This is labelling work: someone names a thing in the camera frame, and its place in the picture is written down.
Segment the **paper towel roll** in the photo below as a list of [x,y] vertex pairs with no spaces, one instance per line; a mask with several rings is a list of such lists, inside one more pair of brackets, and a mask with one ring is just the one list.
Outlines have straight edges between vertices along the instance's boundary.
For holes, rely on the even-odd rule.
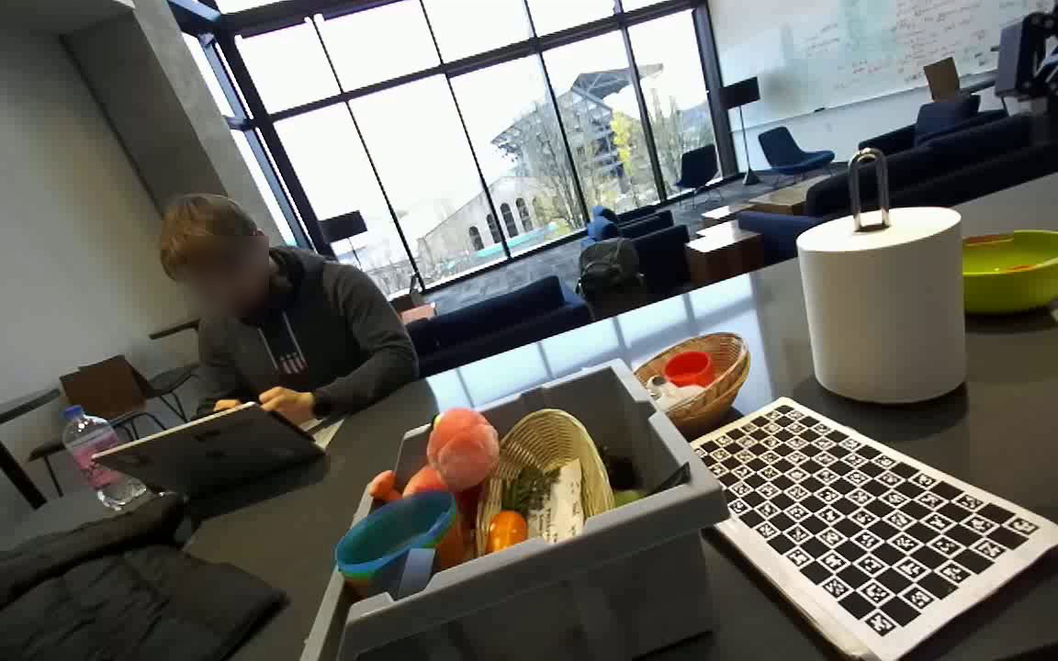
[[889,209],[889,229],[854,215],[799,239],[812,362],[824,389],[914,404],[966,383],[963,215]]

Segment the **bag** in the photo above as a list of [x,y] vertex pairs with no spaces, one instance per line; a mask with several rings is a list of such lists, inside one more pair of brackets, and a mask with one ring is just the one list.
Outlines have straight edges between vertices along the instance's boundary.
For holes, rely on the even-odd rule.
[[581,290],[583,298],[641,298],[642,292],[642,270],[641,253],[627,239],[608,239],[588,250],[581,250]]

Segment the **black jacket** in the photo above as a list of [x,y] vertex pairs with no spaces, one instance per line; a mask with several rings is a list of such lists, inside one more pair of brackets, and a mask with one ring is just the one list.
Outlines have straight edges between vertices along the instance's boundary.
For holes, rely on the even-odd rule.
[[201,323],[201,409],[254,401],[270,384],[305,389],[317,415],[352,415],[415,378],[415,345],[357,268],[302,250],[271,250],[292,290],[266,323]]
[[260,579],[174,543],[175,504],[0,553],[0,657],[218,661],[282,602]]

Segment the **water bottle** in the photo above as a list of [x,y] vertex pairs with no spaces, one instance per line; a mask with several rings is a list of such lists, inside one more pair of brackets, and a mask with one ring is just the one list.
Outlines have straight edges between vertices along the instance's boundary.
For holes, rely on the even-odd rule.
[[73,454],[76,470],[95,488],[95,500],[112,511],[131,511],[151,496],[147,483],[93,460],[93,450],[115,443],[123,443],[123,436],[108,417],[90,415],[82,404],[63,409],[63,447]]

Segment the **glass wall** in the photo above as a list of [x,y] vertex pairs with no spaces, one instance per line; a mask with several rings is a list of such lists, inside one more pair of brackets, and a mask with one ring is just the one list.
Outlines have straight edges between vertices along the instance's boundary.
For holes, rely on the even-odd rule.
[[664,202],[681,155],[714,142],[691,19],[703,2],[305,6],[222,0],[223,65],[210,77],[250,112],[233,128],[256,177],[292,196],[271,209],[288,234],[319,242],[314,229],[359,212],[368,231],[331,253],[386,292],[573,239],[590,205]]

